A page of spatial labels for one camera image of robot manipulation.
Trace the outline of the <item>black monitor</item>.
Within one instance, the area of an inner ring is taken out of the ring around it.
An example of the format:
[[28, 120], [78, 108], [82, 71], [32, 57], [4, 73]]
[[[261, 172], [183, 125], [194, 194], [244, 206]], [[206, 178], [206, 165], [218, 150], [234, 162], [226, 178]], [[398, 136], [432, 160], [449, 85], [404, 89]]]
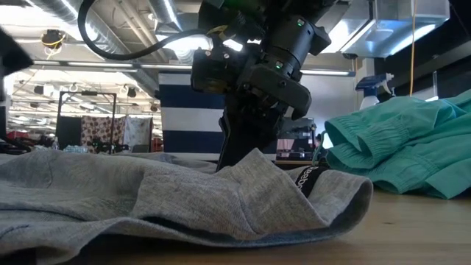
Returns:
[[67, 146], [80, 146], [82, 119], [80, 117], [60, 116], [57, 120], [56, 136], [60, 149]]

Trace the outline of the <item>patterned hanging cloth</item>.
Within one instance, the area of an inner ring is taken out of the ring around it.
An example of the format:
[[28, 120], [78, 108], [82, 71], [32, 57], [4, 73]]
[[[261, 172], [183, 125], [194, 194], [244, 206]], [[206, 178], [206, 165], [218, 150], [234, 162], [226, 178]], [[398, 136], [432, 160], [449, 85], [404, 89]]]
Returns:
[[110, 117], [83, 116], [81, 123], [80, 145], [90, 153], [114, 154], [127, 152], [136, 146], [145, 146], [148, 150], [152, 129], [152, 119], [124, 116]]

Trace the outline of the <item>clear spray bottle blue trigger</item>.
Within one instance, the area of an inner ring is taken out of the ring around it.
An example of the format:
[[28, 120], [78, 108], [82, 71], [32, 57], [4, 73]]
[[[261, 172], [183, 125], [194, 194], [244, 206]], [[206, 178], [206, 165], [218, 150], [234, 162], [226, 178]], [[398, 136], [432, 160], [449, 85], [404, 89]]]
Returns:
[[395, 96], [393, 89], [390, 89], [388, 86], [388, 82], [393, 78], [393, 74], [385, 73], [361, 79], [355, 87], [357, 91], [362, 91], [364, 95], [360, 110], [374, 106], [380, 102], [378, 99], [378, 91], [380, 88], [383, 88], [389, 95]]

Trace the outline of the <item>black metal rig frame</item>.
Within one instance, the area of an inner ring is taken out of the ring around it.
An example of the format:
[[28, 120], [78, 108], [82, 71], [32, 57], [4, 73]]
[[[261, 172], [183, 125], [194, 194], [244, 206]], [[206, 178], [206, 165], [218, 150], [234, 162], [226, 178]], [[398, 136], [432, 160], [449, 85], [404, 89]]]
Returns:
[[112, 112], [112, 117], [111, 117], [111, 125], [110, 125], [110, 140], [109, 140], [109, 144], [108, 144], [108, 154], [109, 155], [112, 155], [112, 152], [113, 152], [113, 136], [114, 136], [114, 124], [115, 124], [115, 117], [116, 117], [116, 103], [117, 103], [117, 93], [108, 93], [108, 92], [97, 92], [97, 91], [81, 91], [81, 92], [70, 92], [70, 91], [61, 91], [60, 94], [59, 94], [59, 99], [58, 99], [58, 103], [57, 103], [57, 125], [56, 125], [56, 137], [58, 138], [57, 140], [57, 143], [59, 144], [59, 148], [62, 149], [62, 146], [60, 145], [60, 137], [58, 135], [60, 135], [61, 133], [61, 129], [60, 129], [60, 120], [61, 120], [61, 113], [62, 113], [62, 106], [67, 102], [67, 100], [63, 101], [63, 96], [65, 94], [71, 94], [71, 95], [75, 95], [75, 94], [80, 94], [82, 96], [99, 96], [99, 95], [102, 95], [102, 96], [105, 96], [105, 98], [107, 99], [106, 96], [112, 96], [113, 97], [113, 112]]

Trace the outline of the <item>black yellow ceiling reel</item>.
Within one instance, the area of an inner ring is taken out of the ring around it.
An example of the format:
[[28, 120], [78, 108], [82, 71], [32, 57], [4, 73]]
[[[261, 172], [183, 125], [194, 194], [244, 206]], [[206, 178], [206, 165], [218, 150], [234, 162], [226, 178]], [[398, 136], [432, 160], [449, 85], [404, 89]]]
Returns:
[[59, 49], [64, 40], [66, 39], [67, 34], [58, 30], [58, 29], [47, 29], [40, 37], [40, 42], [47, 48], [50, 49]]

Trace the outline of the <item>corrugated silver ventilation duct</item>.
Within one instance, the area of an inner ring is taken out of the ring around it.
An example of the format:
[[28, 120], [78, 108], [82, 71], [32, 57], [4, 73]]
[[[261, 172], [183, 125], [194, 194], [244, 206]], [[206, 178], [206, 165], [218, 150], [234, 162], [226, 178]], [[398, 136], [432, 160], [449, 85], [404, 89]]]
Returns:
[[[76, 40], [82, 40], [77, 26], [79, 7], [83, 0], [25, 0], [37, 10], [60, 20], [63, 29]], [[110, 27], [92, 10], [88, 12], [86, 29], [96, 45], [109, 53], [125, 54], [129, 49], [118, 39]], [[159, 95], [158, 83], [144, 70], [128, 74], [151, 97]]]

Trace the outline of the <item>smooth round silver duct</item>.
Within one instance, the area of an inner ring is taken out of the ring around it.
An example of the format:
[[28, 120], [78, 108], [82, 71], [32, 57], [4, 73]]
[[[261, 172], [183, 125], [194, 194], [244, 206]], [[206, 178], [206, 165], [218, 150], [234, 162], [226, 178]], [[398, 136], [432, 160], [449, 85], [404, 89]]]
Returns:
[[182, 32], [173, 0], [148, 0], [155, 20], [155, 33], [171, 29], [173, 32]]

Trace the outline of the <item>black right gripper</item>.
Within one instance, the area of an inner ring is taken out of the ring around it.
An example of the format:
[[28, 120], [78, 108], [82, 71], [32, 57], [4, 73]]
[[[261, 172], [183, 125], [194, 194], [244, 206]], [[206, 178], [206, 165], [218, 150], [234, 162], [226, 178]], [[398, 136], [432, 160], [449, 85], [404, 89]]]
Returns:
[[198, 27], [213, 47], [194, 52], [191, 87], [227, 94], [218, 170], [273, 143], [288, 107], [293, 120], [307, 114], [312, 99], [301, 68], [331, 44], [316, 25], [330, 7], [331, 0], [202, 1]]

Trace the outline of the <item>teal garment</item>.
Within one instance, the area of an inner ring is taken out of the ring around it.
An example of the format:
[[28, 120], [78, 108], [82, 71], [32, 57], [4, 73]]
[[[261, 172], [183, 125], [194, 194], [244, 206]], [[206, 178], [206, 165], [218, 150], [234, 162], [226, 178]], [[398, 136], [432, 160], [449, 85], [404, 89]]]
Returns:
[[471, 189], [471, 90], [399, 96], [325, 122], [328, 165], [383, 190], [452, 199]]

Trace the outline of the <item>navy white-striped fabric bin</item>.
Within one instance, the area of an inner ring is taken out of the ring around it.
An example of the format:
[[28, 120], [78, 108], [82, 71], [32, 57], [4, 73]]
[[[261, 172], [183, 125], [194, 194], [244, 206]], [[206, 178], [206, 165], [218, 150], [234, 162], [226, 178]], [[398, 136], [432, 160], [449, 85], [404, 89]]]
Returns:
[[190, 78], [186, 72], [158, 75], [163, 151], [179, 158], [216, 161], [224, 141], [219, 126], [224, 96], [194, 91]]

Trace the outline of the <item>grey garment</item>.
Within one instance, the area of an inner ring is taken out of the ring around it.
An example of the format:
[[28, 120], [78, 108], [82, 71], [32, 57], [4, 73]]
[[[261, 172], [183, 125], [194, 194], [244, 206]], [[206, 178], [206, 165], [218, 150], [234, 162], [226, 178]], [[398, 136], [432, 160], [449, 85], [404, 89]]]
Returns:
[[372, 182], [336, 170], [282, 170], [258, 150], [234, 166], [167, 154], [30, 152], [0, 163], [0, 255], [39, 264], [116, 234], [212, 247], [335, 238], [368, 210]]

